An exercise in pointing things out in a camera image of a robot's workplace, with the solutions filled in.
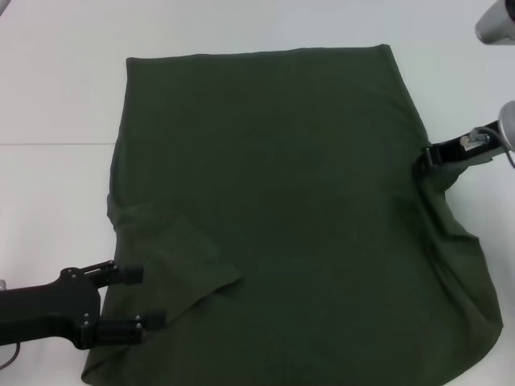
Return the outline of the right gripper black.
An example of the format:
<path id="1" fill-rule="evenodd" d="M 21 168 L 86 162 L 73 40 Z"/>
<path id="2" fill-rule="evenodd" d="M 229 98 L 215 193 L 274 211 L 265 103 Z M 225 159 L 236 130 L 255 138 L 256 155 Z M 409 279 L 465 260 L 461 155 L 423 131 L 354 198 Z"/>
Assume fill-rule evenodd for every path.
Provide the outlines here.
<path id="1" fill-rule="evenodd" d="M 427 169 L 439 166 L 475 166 L 490 162 L 504 152 L 498 121 L 472 129 L 450 141 L 428 146 L 422 151 Z"/>

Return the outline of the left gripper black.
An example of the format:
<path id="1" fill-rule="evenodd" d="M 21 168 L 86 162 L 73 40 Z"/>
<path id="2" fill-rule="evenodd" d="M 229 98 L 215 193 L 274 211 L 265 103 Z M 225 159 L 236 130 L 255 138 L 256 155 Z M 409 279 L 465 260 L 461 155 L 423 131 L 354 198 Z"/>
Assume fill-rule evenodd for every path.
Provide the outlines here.
<path id="1" fill-rule="evenodd" d="M 98 288 L 143 282 L 144 268 L 125 268 L 106 261 L 79 269 L 64 269 L 46 285 L 1 292 L 1 344 L 24 343 L 50 337 L 64 338 L 75 348 L 137 345 L 145 332 L 163 329 L 165 310 L 130 318 L 100 317 Z"/>

